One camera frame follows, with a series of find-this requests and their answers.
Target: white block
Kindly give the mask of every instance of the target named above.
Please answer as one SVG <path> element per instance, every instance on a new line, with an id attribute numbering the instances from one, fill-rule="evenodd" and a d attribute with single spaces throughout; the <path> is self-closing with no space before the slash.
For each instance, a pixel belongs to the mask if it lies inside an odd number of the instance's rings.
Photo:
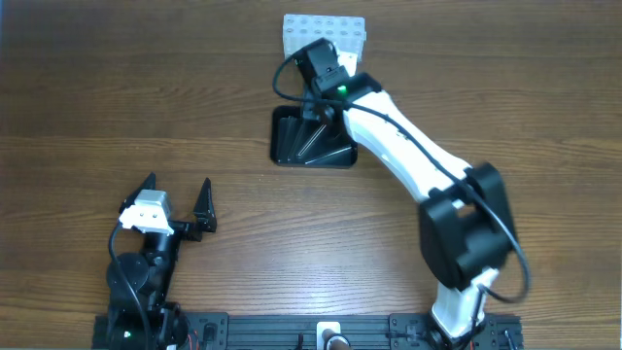
<path id="1" fill-rule="evenodd" d="M 361 62 L 367 38 L 365 18 L 291 14 L 283 17 L 285 58 L 320 38 L 331 40 L 342 52 L 355 53 Z"/>

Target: wooden surface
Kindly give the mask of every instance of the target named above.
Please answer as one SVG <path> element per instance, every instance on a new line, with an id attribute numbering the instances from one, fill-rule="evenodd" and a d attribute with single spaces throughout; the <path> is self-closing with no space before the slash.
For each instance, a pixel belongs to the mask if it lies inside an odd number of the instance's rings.
<path id="1" fill-rule="evenodd" d="M 362 70 L 442 147 L 501 171 L 534 288 L 488 310 L 522 316 L 528 348 L 617 348 L 622 4 L 335 0 L 5 2 L 0 346 L 90 345 L 110 229 L 150 171 L 180 219 L 212 179 L 218 233 L 183 244 L 170 293 L 186 310 L 430 309 L 416 205 L 377 159 L 268 158 L 285 13 L 364 16 Z M 300 92 L 293 69 L 282 86 Z"/>

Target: table top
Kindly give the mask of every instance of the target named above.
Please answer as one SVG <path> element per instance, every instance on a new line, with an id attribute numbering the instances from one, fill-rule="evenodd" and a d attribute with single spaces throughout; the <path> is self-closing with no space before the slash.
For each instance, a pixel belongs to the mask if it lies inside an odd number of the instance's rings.
<path id="1" fill-rule="evenodd" d="M 173 217 L 212 180 L 218 232 L 170 300 L 243 314 L 427 312 L 417 206 L 366 150 L 268 158 L 286 13 L 361 16 L 360 70 L 441 147 L 506 183 L 534 287 L 528 348 L 617 348 L 622 3 L 15 1 L 0 48 L 0 346 L 88 347 L 121 201 L 153 171 Z M 282 87 L 301 92 L 293 69 Z M 124 232 L 119 251 L 135 251 Z M 512 255 L 496 289 L 521 275 Z"/>

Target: wooden table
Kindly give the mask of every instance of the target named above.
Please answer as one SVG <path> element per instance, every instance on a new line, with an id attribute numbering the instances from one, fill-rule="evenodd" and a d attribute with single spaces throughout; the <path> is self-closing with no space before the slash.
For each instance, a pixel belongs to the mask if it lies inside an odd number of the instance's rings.
<path id="1" fill-rule="evenodd" d="M 268 158 L 286 13 L 363 16 L 361 69 L 454 155 L 503 174 L 534 287 L 528 348 L 617 348 L 622 4 L 7 1 L 0 58 L 0 346 L 88 347 L 121 201 L 154 171 L 174 218 L 212 179 L 218 233 L 170 299 L 231 314 L 426 312 L 416 204 L 365 150 Z M 293 69 L 283 89 L 301 91 Z M 142 242 L 125 232 L 120 251 Z M 512 255 L 496 288 L 517 291 Z"/>

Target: white egg carton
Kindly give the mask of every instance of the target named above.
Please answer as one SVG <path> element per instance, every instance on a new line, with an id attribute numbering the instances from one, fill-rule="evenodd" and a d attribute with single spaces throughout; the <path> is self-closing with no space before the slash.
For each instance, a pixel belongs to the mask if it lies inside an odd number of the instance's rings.
<path id="1" fill-rule="evenodd" d="M 285 58 L 320 38 L 331 40 L 342 52 L 355 53 L 361 62 L 367 38 L 365 18 L 292 14 L 283 17 Z"/>

